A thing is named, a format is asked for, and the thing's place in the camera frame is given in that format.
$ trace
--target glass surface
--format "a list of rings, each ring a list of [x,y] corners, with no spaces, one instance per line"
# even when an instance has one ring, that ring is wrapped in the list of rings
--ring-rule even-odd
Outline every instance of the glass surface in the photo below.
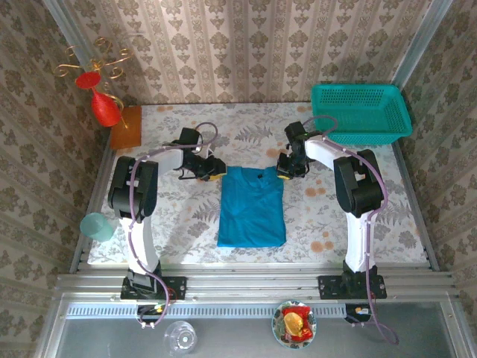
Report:
[[[455,357],[437,304],[378,304],[382,323],[399,335],[398,348],[382,341],[375,327],[351,327],[343,319],[323,318],[310,346],[282,347],[271,331],[271,319],[188,319],[197,344],[184,357],[314,357],[314,358],[451,358]],[[57,357],[169,357],[164,346],[165,319],[154,330],[136,319],[67,320]]]

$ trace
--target blue shirt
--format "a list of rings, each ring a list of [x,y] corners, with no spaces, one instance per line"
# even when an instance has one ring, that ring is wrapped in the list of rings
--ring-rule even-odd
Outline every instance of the blue shirt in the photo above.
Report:
[[[275,167],[227,167],[222,177],[218,246],[269,248],[285,243],[283,180]]]

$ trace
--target teal basket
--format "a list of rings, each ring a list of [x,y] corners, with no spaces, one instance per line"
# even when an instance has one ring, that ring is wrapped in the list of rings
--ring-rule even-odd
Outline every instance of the teal basket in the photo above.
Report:
[[[412,133],[401,93],[391,84],[317,84],[312,88],[313,115],[338,120],[329,138],[341,144],[384,145]],[[331,119],[316,119],[326,131]]]

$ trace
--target black mounting bracket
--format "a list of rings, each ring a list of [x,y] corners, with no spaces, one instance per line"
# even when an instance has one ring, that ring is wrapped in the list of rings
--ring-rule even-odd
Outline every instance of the black mounting bracket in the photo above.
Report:
[[[352,272],[343,262],[344,270],[341,276],[319,276],[318,289],[322,300],[367,300],[366,273]],[[386,286],[378,268],[370,269],[370,288],[373,298],[387,298]]]
[[[172,299],[184,301],[186,299],[187,278],[184,276],[165,276],[161,275],[160,263],[153,272],[161,277],[165,285],[172,291]],[[152,277],[144,274],[138,274],[130,269],[127,270],[127,276],[122,281],[121,288],[122,300],[135,301],[161,301],[165,300],[165,293],[162,286]]]

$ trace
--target teal cup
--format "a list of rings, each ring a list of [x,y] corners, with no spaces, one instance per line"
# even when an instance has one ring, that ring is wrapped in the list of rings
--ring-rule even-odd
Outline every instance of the teal cup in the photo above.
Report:
[[[103,214],[90,213],[80,223],[81,232],[99,242],[104,242],[113,237],[113,227]]]

